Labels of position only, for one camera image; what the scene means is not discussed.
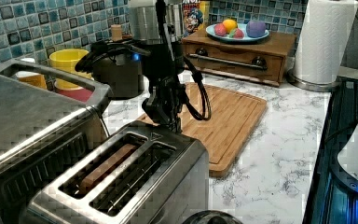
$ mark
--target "white countertop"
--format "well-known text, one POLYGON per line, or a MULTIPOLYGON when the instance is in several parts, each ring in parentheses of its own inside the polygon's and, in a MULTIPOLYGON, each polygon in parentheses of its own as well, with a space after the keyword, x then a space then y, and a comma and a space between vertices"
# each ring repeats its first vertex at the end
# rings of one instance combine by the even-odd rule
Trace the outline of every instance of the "white countertop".
MULTIPOLYGON (((191 80, 185 71, 182 82, 191 80)), ((210 178, 209 209, 243 223, 301 223, 330 93, 279 88, 205 75, 204 84, 267 100, 266 113, 225 178, 210 178)), ((110 133, 136 120, 149 94, 114 101, 103 114, 110 133)))

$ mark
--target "paper towel roll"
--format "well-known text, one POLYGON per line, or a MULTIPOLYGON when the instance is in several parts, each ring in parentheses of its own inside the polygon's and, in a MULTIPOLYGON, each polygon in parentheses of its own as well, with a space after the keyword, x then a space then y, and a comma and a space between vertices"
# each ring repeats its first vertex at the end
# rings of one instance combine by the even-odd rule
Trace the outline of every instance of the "paper towel roll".
POLYGON ((336 80, 358 2, 309 0, 293 75, 313 84, 336 80))

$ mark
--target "drawer handle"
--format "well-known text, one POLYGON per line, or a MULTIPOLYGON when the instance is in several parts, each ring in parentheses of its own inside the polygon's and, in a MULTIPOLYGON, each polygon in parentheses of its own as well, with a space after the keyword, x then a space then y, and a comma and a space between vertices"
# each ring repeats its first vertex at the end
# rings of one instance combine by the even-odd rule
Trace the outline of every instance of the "drawer handle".
POLYGON ((216 59, 216 58, 211 58, 211 57, 205 56, 205 55, 207 55, 206 51, 203 51, 200 49, 197 49, 196 52, 197 53, 195 53, 195 54, 187 54, 187 56, 190 58, 202 59, 202 60, 212 61, 212 62, 217 62, 217 63, 227 63, 227 64, 232 64, 232 65, 239 65, 239 66, 250 67, 250 68, 263 70, 263 71, 267 70, 266 60, 260 56, 255 57, 252 60, 252 63, 237 63, 237 62, 232 62, 232 61, 216 59))

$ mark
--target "wooden drawer box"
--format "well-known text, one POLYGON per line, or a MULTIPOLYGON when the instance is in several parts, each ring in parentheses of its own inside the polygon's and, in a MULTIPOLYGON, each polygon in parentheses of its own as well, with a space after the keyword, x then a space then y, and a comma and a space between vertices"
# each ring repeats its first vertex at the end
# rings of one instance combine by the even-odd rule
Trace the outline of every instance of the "wooden drawer box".
POLYGON ((271 32, 253 44, 225 44, 205 29, 183 38, 185 56, 203 73, 234 77, 278 87, 296 36, 271 32))

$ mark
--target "robotic arm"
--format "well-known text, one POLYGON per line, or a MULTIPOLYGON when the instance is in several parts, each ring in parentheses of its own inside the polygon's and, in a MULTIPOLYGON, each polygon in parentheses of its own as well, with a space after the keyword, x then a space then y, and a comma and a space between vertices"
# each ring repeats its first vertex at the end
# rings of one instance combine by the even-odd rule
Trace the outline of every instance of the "robotic arm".
POLYGON ((149 79, 150 97, 142 108, 156 124, 180 133, 181 120, 178 114, 186 105, 197 120, 211 118, 211 106, 202 84, 202 74, 183 55, 181 38, 184 32, 181 0, 129 0, 132 40, 122 43, 100 41, 92 45, 91 53, 77 65, 76 71, 92 72, 92 64, 102 58, 112 57, 130 50, 141 55, 143 75, 149 79), (186 86, 178 75, 184 64, 192 72, 202 99, 202 114, 189 102, 186 86))

